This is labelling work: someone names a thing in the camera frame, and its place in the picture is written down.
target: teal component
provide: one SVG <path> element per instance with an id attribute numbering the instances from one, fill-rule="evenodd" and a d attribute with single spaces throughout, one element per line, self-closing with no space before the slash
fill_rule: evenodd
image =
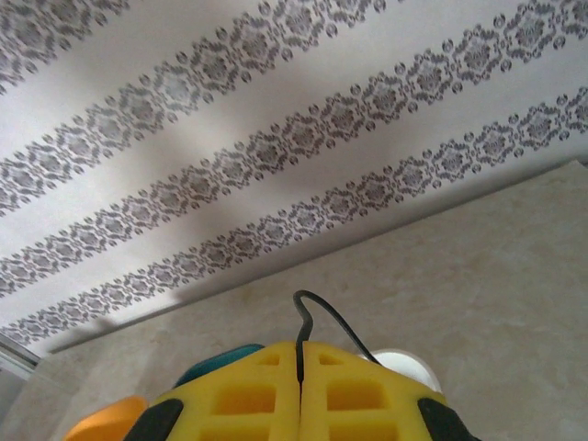
<path id="1" fill-rule="evenodd" d="M 250 345 L 239 346 L 231 351 L 224 352 L 218 356 L 209 358 L 208 360 L 201 361 L 188 369 L 174 385 L 174 388 L 186 384 L 193 379 L 197 379 L 203 375 L 209 374 L 214 370 L 230 365 L 231 363 L 245 358 L 246 356 L 250 356 L 252 353 L 257 352 L 263 348 L 263 345 L 251 343 Z"/>

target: black rubber part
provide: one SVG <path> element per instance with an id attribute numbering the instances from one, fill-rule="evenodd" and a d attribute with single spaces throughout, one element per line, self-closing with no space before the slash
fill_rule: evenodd
<path id="1" fill-rule="evenodd" d="M 480 441 L 453 409 L 430 398 L 420 399 L 418 405 L 431 441 Z"/>
<path id="2" fill-rule="evenodd" d="M 165 441 L 182 409 L 184 403 L 177 398 L 155 404 L 142 413 L 124 441 Z"/>

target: rectangular cutout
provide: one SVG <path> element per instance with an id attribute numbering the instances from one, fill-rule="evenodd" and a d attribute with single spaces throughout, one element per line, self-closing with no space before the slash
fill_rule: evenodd
<path id="1" fill-rule="evenodd" d="M 394 424 L 346 424 L 329 429 L 329 441 L 398 441 Z"/>
<path id="2" fill-rule="evenodd" d="M 270 354 L 259 362 L 260 365 L 277 366 L 279 365 L 279 355 Z"/>
<path id="3" fill-rule="evenodd" d="M 385 407 L 384 389 L 376 381 L 342 379 L 327 386 L 328 411 L 362 411 Z"/>
<path id="4" fill-rule="evenodd" d="M 329 356 L 328 354 L 320 354 L 319 363 L 324 366 L 343 365 L 343 361 L 335 358 L 334 356 Z"/>
<path id="5" fill-rule="evenodd" d="M 213 413 L 239 415 L 245 413 L 272 413 L 276 407 L 276 388 L 267 384 L 235 384 L 222 389 Z"/>
<path id="6" fill-rule="evenodd" d="M 204 429 L 198 441 L 267 441 L 268 427 L 242 427 L 239 429 Z"/>

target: damask pattern stripe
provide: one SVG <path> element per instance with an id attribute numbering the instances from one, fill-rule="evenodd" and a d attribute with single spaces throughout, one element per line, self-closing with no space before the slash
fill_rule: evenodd
<path id="1" fill-rule="evenodd" d="M 130 8 L 130 0 L 7 0 L 0 5 L 0 95 L 9 85 L 36 74 L 72 40 L 92 35 L 92 27 Z"/>
<path id="2" fill-rule="evenodd" d="M 560 48 L 565 36 L 579 29 L 572 18 L 562 20 L 564 12 L 537 2 L 520 6 L 509 20 L 504 16 L 494 19 L 493 28 L 466 30 L 458 44 L 447 40 L 438 53 L 417 54 L 409 67 L 400 63 L 394 73 L 380 73 L 364 87 L 353 85 L 350 95 L 331 96 L 323 106 L 311 106 L 305 115 L 288 117 L 282 127 L 275 124 L 269 133 L 257 132 L 233 149 L 215 153 L 211 160 L 184 168 L 84 222 L 0 259 L 0 297 L 246 187 L 253 180 L 278 173 L 301 158 L 318 155 L 325 147 L 334 148 L 338 141 L 374 130 L 379 121 L 390 123 L 403 111 L 415 112 L 419 103 L 430 105 L 449 91 L 458 93 L 463 83 L 476 85 L 490 79 L 493 71 L 506 72 L 516 62 L 536 59 L 548 45 Z"/>
<path id="3" fill-rule="evenodd" d="M 162 130 L 165 120 L 175 123 L 178 112 L 190 115 L 215 94 L 230 93 L 239 79 L 248 83 L 253 72 L 274 69 L 279 58 L 289 62 L 294 51 L 318 46 L 324 35 L 333 38 L 337 26 L 365 21 L 370 7 L 381 12 L 386 4 L 283 0 L 274 7 L 262 3 L 257 17 L 235 18 L 233 29 L 217 29 L 214 40 L 195 42 L 191 53 L 179 52 L 175 63 L 163 62 L 138 85 L 120 88 L 105 106 L 94 104 L 73 117 L 72 125 L 62 124 L 42 143 L 1 161 L 0 217 L 128 149 L 131 139 Z"/>
<path id="4" fill-rule="evenodd" d="M 184 286 L 209 274 L 256 259 L 262 254 L 320 234 L 370 212 L 402 203 L 432 188 L 479 173 L 527 151 L 547 148 L 567 139 L 571 132 L 588 131 L 588 87 L 569 99 L 531 107 L 524 116 L 511 115 L 506 122 L 493 122 L 462 140 L 449 140 L 422 157 L 409 156 L 381 173 L 361 176 L 344 187 L 293 204 L 288 210 L 267 215 L 256 223 L 236 228 L 128 273 L 89 292 L 60 301 L 49 308 L 10 323 L 0 333 L 20 345 L 30 345 L 53 334 L 74 328 L 138 301 Z"/>

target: wire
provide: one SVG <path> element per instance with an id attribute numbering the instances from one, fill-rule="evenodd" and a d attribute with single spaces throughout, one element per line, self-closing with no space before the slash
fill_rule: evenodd
<path id="1" fill-rule="evenodd" d="M 300 327 L 300 331 L 296 339 L 296 373 L 300 386 L 302 385 L 302 381 L 304 380 L 304 352 L 302 346 L 304 342 L 308 341 L 309 338 L 311 338 L 312 326 L 314 325 L 312 314 L 309 312 L 306 306 L 304 306 L 304 302 L 302 301 L 302 299 L 305 298 L 314 301 L 324 310 L 329 312 L 334 317 L 334 319 L 337 320 L 337 322 L 347 333 L 347 335 L 349 335 L 349 338 L 351 338 L 351 340 L 357 346 L 357 348 L 359 348 L 361 353 L 369 361 L 379 365 L 378 360 L 371 355 L 369 350 L 359 339 L 354 330 L 351 329 L 351 326 L 349 326 L 349 324 L 345 321 L 343 316 L 339 312 L 337 312 L 337 310 L 333 306 L 331 306 L 327 300 L 314 294 L 313 292 L 307 291 L 306 289 L 301 289 L 300 291 L 296 291 L 294 293 L 294 305 L 296 306 L 296 309 L 298 310 L 300 317 L 302 317 L 302 326 Z"/>

